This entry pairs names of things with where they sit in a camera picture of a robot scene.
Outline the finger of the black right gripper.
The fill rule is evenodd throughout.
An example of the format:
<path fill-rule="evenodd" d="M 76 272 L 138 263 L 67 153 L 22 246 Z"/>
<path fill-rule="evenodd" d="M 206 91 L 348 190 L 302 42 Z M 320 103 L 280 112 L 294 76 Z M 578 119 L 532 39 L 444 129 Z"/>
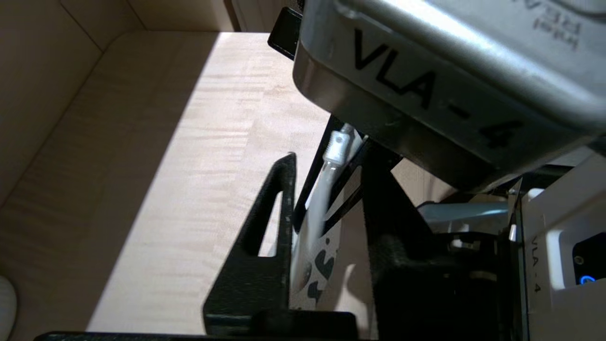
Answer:
<path fill-rule="evenodd" d="M 372 147 L 372 142 L 369 140 L 368 136 L 366 136 L 362 139 L 359 148 L 354 153 L 351 160 L 347 161 L 343 170 L 340 171 L 340 174 L 336 178 L 336 183 L 331 187 L 329 192 L 329 207 L 332 207 L 340 194 L 343 194 L 343 190 L 348 186 L 348 183 L 351 182 L 354 186 L 350 195 L 343 200 L 340 206 L 336 208 L 335 212 L 330 214 L 329 218 L 325 221 L 324 234 L 330 231 L 336 223 L 340 222 L 340 220 L 342 220 L 342 218 L 344 218 L 344 216 L 361 201 L 362 181 L 360 179 L 352 180 L 351 177 L 355 176 L 356 171 L 362 167 L 362 162 L 365 160 L 366 153 L 369 151 L 370 147 Z"/>
<path fill-rule="evenodd" d="M 309 199 L 310 197 L 312 189 L 314 188 L 316 180 L 318 179 L 318 176 L 322 169 L 322 165 L 324 164 L 323 155 L 329 145 L 331 133 L 334 130 L 340 130 L 343 125 L 344 123 L 333 115 L 331 115 L 329 117 L 329 120 L 327 121 L 321 140 L 318 144 L 316 153 L 312 160 L 309 172 L 307 173 L 307 176 L 305 178 L 299 198 L 297 199 L 296 205 L 294 206 L 293 226 L 295 233 L 299 233 L 301 230 L 303 219 L 306 214 L 305 204 L 307 203 L 307 199 Z"/>

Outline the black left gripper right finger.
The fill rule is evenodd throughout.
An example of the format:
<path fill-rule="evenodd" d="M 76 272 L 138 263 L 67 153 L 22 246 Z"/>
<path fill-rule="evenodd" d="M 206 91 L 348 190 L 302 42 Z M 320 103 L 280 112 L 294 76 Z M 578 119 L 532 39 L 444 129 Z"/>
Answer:
<path fill-rule="evenodd" d="M 496 338 L 496 237 L 431 231 L 392 175 L 401 157 L 370 142 L 362 204 L 381 338 Z"/>

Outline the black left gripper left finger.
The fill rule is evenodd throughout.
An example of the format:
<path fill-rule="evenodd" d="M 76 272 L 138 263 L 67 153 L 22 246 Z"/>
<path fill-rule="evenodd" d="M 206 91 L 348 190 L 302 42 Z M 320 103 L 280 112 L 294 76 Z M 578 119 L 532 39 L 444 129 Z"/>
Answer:
<path fill-rule="evenodd" d="M 242 338 L 357 338 L 346 312 L 291 309 L 290 266 L 296 154 L 279 158 L 258 192 L 203 304 L 207 335 Z M 258 255 L 281 195 L 276 254 Z"/>

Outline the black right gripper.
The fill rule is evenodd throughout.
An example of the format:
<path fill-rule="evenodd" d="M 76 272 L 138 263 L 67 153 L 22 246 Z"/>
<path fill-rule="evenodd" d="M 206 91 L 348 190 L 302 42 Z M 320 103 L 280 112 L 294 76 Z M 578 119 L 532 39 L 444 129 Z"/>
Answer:
<path fill-rule="evenodd" d="M 296 56 L 303 16 L 290 7 L 283 7 L 274 23 L 267 45 L 290 60 Z"/>

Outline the white horse-print zip pouch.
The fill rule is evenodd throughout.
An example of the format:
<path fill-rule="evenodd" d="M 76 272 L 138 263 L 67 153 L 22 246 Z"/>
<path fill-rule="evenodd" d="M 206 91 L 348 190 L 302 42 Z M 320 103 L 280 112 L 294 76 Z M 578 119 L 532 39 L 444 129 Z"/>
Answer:
<path fill-rule="evenodd" d="M 330 133 L 328 145 L 321 149 L 321 168 L 312 188 L 301 229 L 294 236 L 294 252 L 290 270 L 290 308 L 312 311 L 329 282 L 339 250 L 338 237 L 324 229 L 331 207 L 333 187 L 347 162 L 359 150 L 362 138 L 345 124 Z"/>

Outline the light wood shelf desk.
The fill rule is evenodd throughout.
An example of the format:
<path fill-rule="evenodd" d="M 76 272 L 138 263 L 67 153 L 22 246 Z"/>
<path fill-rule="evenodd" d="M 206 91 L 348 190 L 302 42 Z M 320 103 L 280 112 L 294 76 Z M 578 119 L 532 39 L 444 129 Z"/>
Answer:
<path fill-rule="evenodd" d="M 9 341 L 201 335 L 271 165 L 301 188 L 329 115 L 267 45 L 295 0 L 0 0 Z"/>

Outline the silver white robot torso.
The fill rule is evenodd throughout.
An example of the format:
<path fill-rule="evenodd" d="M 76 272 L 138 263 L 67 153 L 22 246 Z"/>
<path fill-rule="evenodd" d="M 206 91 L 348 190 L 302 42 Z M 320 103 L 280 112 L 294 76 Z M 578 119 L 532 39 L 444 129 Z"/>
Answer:
<path fill-rule="evenodd" d="M 505 202 L 424 203 L 438 233 L 502 233 L 513 253 L 511 341 L 606 341 L 606 157 Z"/>

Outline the white ribbed mug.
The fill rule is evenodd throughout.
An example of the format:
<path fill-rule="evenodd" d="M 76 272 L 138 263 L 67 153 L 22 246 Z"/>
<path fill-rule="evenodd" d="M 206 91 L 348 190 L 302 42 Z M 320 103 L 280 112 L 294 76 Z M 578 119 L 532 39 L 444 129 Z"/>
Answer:
<path fill-rule="evenodd" d="M 17 317 L 17 294 L 9 279 L 0 276 L 0 341 L 8 341 Z"/>

